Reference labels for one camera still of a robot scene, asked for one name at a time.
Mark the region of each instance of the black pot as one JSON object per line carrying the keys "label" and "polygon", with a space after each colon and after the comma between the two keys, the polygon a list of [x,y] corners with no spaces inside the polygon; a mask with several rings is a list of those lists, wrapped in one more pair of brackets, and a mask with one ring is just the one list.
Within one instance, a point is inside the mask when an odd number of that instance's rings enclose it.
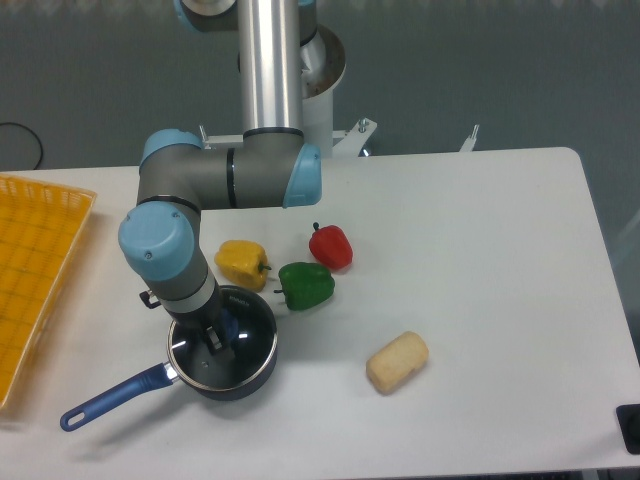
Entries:
{"label": "black pot", "polygon": [[204,336],[173,322],[167,341],[168,362],[69,410],[60,418],[62,429],[76,430],[142,393],[172,385],[178,378],[214,400],[238,400],[264,385],[278,353],[273,312],[253,292],[235,286],[220,290],[223,315],[219,333],[224,341],[215,333]]}

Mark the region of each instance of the pot handle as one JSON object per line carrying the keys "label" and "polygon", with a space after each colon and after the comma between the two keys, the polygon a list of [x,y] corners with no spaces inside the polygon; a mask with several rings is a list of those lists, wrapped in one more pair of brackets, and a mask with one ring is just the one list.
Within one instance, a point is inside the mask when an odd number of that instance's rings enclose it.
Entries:
{"label": "pot handle", "polygon": [[173,372],[174,370],[169,363],[159,363],[140,372],[82,405],[69,410],[60,418],[60,427],[65,432],[72,432],[142,393],[169,387],[177,378]]}

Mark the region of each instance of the bread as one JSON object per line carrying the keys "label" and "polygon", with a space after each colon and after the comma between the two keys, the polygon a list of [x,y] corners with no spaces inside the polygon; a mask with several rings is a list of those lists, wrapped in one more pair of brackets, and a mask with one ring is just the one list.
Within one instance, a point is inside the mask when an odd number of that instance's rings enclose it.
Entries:
{"label": "bread", "polygon": [[367,376],[380,393],[388,395],[420,370],[429,349],[414,332],[404,332],[367,361]]}

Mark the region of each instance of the yellow basket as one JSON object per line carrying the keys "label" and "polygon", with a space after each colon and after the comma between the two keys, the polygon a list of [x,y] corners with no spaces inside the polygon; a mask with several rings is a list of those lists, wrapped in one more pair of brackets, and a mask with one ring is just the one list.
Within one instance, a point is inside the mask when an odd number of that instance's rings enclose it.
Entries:
{"label": "yellow basket", "polygon": [[0,174],[0,408],[51,312],[95,198]]}

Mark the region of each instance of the bell pepper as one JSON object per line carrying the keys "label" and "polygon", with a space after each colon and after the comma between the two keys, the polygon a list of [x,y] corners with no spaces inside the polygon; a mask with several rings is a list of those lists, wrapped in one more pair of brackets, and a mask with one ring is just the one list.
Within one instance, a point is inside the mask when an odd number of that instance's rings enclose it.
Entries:
{"label": "bell pepper", "polygon": [[309,240],[309,250],[313,256],[331,270],[340,270],[353,261],[353,250],[340,227],[329,225],[320,228],[318,222],[313,224],[315,232]]}
{"label": "bell pepper", "polygon": [[228,240],[220,246],[214,262],[222,274],[240,287],[259,292],[267,283],[269,267],[262,245],[249,240]]}
{"label": "bell pepper", "polygon": [[278,272],[289,310],[307,310],[333,295],[336,282],[324,265],[296,262],[285,265]]}

